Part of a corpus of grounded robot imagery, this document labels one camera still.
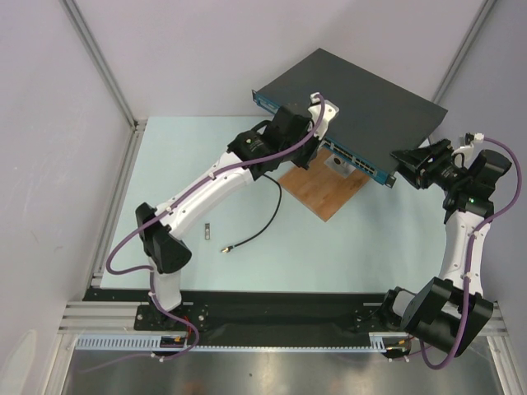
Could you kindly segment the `silver transceiver module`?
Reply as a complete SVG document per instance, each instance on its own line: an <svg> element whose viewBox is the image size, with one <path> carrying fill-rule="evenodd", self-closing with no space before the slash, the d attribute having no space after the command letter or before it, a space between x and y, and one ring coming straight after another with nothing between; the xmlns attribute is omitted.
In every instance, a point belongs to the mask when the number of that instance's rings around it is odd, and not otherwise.
<svg viewBox="0 0 527 395"><path fill-rule="evenodd" d="M204 239L210 240L211 239L211 226L210 223L205 223L204 225Z"/></svg>

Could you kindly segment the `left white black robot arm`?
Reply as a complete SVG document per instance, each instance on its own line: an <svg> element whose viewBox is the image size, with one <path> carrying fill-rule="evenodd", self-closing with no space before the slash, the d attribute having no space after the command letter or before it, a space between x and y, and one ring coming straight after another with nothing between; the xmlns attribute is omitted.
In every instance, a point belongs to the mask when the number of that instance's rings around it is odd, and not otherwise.
<svg viewBox="0 0 527 395"><path fill-rule="evenodd" d="M152 266L152 319L172 329L181 320L182 268L192 253L183 238L195 223L232 193L276 170L283 162L307 168L338 110L316 101L308 109L282 106L270 120L242 132L211 168L184 191L136 210L139 238Z"/></svg>

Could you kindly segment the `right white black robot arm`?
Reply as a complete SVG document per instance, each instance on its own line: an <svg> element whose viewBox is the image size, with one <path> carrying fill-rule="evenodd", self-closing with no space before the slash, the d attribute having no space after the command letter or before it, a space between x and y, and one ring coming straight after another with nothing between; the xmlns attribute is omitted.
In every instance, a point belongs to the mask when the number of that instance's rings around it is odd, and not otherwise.
<svg viewBox="0 0 527 395"><path fill-rule="evenodd" d="M389 290L379 310L381 325L406 332L446 354L432 369L446 367L460 356L490 320L493 303L483 296L483 245L492 222L511 209L495 210L491 196L498 180L519 169L512 152L481 150L471 165L465 161L482 134L468 135L454 149L449 140L413 150L393 152L398 172L417 189L432 185L445 192L445 252L438 276L417 294L401 287Z"/></svg>

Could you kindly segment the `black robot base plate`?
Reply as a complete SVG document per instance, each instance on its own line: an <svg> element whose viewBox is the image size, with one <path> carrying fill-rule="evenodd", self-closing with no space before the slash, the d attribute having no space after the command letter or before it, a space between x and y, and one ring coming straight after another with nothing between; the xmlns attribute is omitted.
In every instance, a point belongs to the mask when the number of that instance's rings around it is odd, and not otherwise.
<svg viewBox="0 0 527 395"><path fill-rule="evenodd" d="M185 290L183 304L168 318L154 306L144 290L90 289L85 301L147 302L140 306L134 329L145 332L185 331L218 337L270 338L284 336L342 339L359 333L398 332L400 318L384 306L378 293L280 293Z"/></svg>

